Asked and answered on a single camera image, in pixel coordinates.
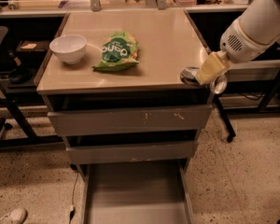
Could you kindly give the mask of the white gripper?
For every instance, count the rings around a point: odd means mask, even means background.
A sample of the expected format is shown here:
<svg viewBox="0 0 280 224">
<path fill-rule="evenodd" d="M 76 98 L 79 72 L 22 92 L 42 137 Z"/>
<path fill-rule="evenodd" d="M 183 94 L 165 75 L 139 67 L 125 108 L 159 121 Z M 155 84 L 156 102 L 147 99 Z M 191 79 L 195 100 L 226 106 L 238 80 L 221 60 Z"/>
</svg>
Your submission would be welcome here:
<svg viewBox="0 0 280 224">
<path fill-rule="evenodd" d="M 195 78 L 200 85 L 209 84 L 223 75 L 232 63 L 254 60 L 280 37 L 280 25 L 267 21 L 235 20 L 220 39 L 218 52 L 211 52 L 198 69 Z"/>
</svg>

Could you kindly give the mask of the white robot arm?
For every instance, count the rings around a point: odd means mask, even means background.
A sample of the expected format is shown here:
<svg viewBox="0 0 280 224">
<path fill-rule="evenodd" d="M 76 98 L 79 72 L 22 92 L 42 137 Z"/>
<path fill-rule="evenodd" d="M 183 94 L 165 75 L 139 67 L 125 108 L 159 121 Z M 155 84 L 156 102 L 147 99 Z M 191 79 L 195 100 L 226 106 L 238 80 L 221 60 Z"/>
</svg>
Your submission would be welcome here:
<svg viewBox="0 0 280 224">
<path fill-rule="evenodd" d="M 280 0 L 254 0 L 220 38 L 220 51 L 211 52 L 194 78 L 200 85 L 221 76 L 231 63 L 254 60 L 280 38 Z"/>
</svg>

